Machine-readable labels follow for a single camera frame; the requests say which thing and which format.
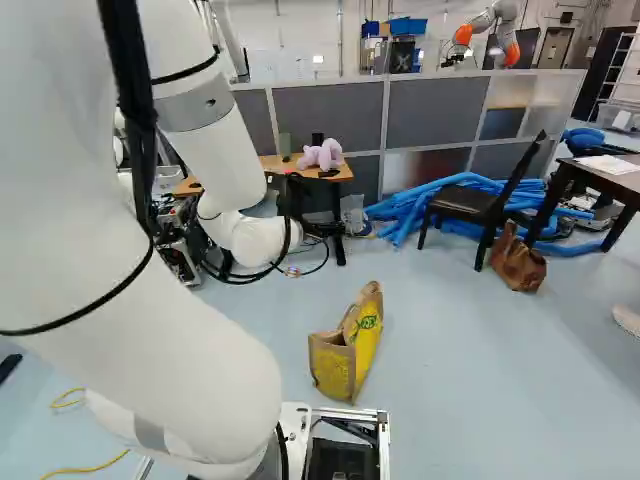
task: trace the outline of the brown leather bag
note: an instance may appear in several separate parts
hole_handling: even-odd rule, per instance
[[[511,290],[536,292],[547,276],[547,261],[516,237],[517,226],[507,222],[493,244],[490,263]]]

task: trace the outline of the yellow cable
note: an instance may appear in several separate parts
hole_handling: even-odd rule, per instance
[[[65,398],[67,398],[72,393],[84,392],[85,390],[86,389],[84,387],[76,387],[76,388],[72,388],[71,390],[67,390],[62,395],[57,397],[53,402],[51,402],[51,405],[49,405],[49,407],[53,408],[53,409],[56,409],[56,408],[64,408],[64,407],[70,407],[71,405],[76,405],[76,404],[82,402],[84,400],[84,397],[81,397],[78,400],[72,400],[70,402],[64,402],[64,403],[59,403],[59,402],[63,401]],[[97,472],[99,470],[104,470],[105,468],[109,468],[111,465],[116,463],[118,460],[121,460],[127,453],[129,453],[129,449],[124,450],[117,457],[114,457],[111,460],[109,460],[107,463],[103,463],[102,465],[98,465],[97,467],[61,468],[60,470],[56,470],[54,472],[49,472],[49,473],[43,475],[42,477],[40,477],[40,480],[47,480],[47,478],[51,478],[54,475],[64,475],[64,474],[73,474],[73,473],[93,473],[93,472]]]
[[[61,468],[60,470],[56,470],[54,472],[49,472],[46,475],[43,475],[42,477],[40,477],[40,480],[47,480],[47,478],[51,478],[54,475],[63,475],[63,474],[71,474],[71,473],[93,473],[93,472],[97,472],[98,470],[104,470],[105,468],[108,468],[111,465],[113,465],[114,463],[116,463],[118,460],[122,459],[122,457],[124,457],[127,453],[129,453],[129,449],[124,450],[117,457],[114,457],[111,460],[109,460],[107,463],[103,463],[102,465],[98,465],[97,467],[90,467],[90,468]]]
[[[79,398],[78,400],[73,400],[72,402],[66,402],[66,403],[58,403],[58,402],[64,400],[65,398],[67,398],[72,393],[84,392],[85,390],[86,389],[84,387],[76,387],[76,388],[72,388],[71,390],[67,390],[62,395],[57,397],[53,402],[51,402],[51,405],[49,405],[49,407],[50,408],[54,408],[54,409],[55,408],[64,408],[64,407],[70,407],[71,405],[75,405],[76,403],[80,403],[80,402],[82,402],[84,400],[84,397]]]

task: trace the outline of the yellow bag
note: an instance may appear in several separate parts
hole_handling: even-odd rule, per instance
[[[309,335],[309,368],[318,390],[355,402],[376,354],[383,316],[380,284],[369,282],[336,330]]]

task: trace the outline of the white shelving unit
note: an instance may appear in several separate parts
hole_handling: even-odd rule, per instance
[[[616,49],[613,53],[613,56],[611,57],[611,62],[607,67],[605,81],[602,82],[600,90],[598,90],[598,96],[596,97],[593,107],[591,107],[591,111],[589,112],[589,119],[592,118],[593,112],[595,111],[596,107],[599,108],[599,106],[602,104],[624,104],[624,107],[637,107],[638,111],[634,113],[640,113],[640,100],[635,99],[636,96],[640,98],[640,90],[637,91],[637,94],[634,93],[631,98],[629,98],[629,95],[626,94],[628,88],[640,87],[640,80],[631,81],[629,77],[625,75],[626,71],[633,70],[634,68],[637,68],[640,71],[640,65],[636,67],[629,63],[632,57],[640,57],[640,54],[634,55],[634,53],[640,52],[640,48],[638,48],[638,45],[640,45],[640,43],[637,42],[638,37],[640,37],[639,33],[623,33],[620,35],[620,39],[618,40]],[[618,54],[621,53],[625,54],[622,65],[613,65],[613,63],[619,63]],[[612,72],[616,72],[615,80],[613,81],[609,80],[609,77],[611,76],[610,74]],[[612,87],[611,92],[608,96],[604,96],[603,92],[605,91],[605,89],[608,89],[608,87]],[[624,90],[624,95],[616,95],[617,93],[619,93],[620,87],[626,89]]]

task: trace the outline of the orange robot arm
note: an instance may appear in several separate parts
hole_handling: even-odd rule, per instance
[[[471,42],[471,35],[484,32],[500,19],[496,37],[500,49],[504,52],[504,59],[500,59],[501,61],[497,59],[496,65],[498,68],[512,67],[520,59],[520,47],[515,35],[517,18],[517,3],[514,3],[513,0],[495,1],[484,12],[476,15],[456,30],[452,39],[454,50],[456,53],[464,53]]]

